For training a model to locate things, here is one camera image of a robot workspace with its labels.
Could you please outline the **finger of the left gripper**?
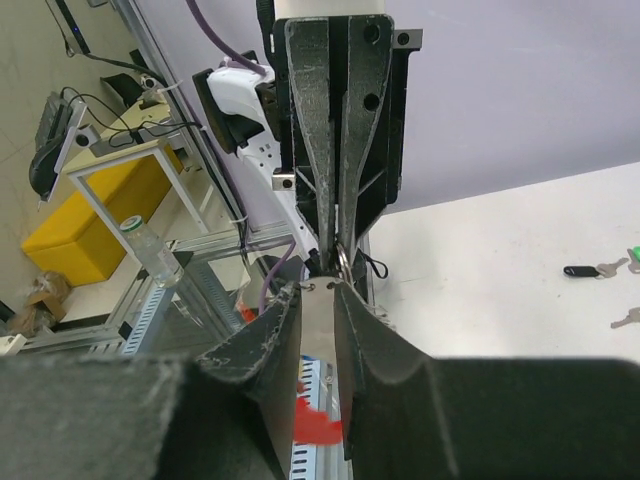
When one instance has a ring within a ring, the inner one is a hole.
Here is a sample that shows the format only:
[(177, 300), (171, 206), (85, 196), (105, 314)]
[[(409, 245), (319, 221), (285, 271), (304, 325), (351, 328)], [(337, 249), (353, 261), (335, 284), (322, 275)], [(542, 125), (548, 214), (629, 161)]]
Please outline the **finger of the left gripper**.
[(334, 241), (334, 159), (330, 123), (329, 21), (289, 19), (285, 41), (295, 111), (316, 188), (320, 265), (331, 268)]
[(342, 106), (338, 241), (352, 261), (360, 180), (380, 117), (392, 50), (393, 20), (387, 15), (348, 19), (347, 77)]

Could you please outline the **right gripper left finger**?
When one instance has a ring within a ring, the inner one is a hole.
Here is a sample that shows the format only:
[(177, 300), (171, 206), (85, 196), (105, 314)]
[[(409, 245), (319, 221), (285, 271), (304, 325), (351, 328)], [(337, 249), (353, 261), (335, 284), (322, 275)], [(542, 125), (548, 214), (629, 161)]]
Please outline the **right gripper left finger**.
[(1, 361), (5, 479), (284, 479), (300, 286), (197, 358), (18, 355)]

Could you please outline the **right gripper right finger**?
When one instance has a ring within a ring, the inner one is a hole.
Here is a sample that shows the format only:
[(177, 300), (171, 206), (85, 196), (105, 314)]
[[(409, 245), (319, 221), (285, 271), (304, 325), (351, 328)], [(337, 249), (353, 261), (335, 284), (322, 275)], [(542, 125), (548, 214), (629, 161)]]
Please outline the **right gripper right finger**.
[(639, 368), (436, 359), (334, 291), (344, 455), (357, 479), (635, 479)]

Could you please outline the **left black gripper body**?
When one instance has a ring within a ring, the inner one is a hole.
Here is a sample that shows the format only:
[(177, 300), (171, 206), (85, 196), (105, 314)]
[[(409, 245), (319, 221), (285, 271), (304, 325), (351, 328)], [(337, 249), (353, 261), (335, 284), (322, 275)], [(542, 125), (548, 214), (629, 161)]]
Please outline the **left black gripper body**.
[[(329, 21), (330, 123), (334, 150), (334, 240), (338, 240), (340, 146), (342, 102), (346, 92), (347, 77), (348, 19), (359, 15), (298, 17), (327, 18)], [(275, 88), (282, 167), (285, 172), (293, 173), (295, 208), (312, 235), (318, 239), (316, 188), (295, 111), (285, 41), (286, 22), (289, 19), (298, 18), (280, 18), (273, 23), (272, 52), (269, 61), (276, 73)], [(398, 30), (393, 20), (388, 83), (360, 180), (356, 240), (365, 235), (385, 208), (397, 200), (402, 170), (409, 57), (421, 47), (421, 30)]]

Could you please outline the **metal key holder red handle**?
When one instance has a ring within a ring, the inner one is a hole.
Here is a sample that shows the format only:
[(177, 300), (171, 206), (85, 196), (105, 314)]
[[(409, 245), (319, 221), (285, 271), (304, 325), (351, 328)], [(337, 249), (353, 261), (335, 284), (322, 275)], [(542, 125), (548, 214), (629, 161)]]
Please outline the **metal key holder red handle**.
[(313, 446), (338, 446), (344, 440), (339, 375), (335, 346), (334, 294), (341, 281), (316, 277), (301, 284), (304, 360), (318, 361), (323, 373), (300, 378), (295, 407), (294, 442)]

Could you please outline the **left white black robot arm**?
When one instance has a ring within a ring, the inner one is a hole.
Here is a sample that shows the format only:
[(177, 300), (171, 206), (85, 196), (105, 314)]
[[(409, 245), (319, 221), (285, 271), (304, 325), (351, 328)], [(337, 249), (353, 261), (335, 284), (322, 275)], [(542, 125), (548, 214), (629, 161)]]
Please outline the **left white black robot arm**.
[(408, 63), (419, 29), (386, 14), (278, 19), (266, 65), (243, 56), (193, 78), (222, 149), (275, 197), (316, 275), (351, 267), (397, 199)]

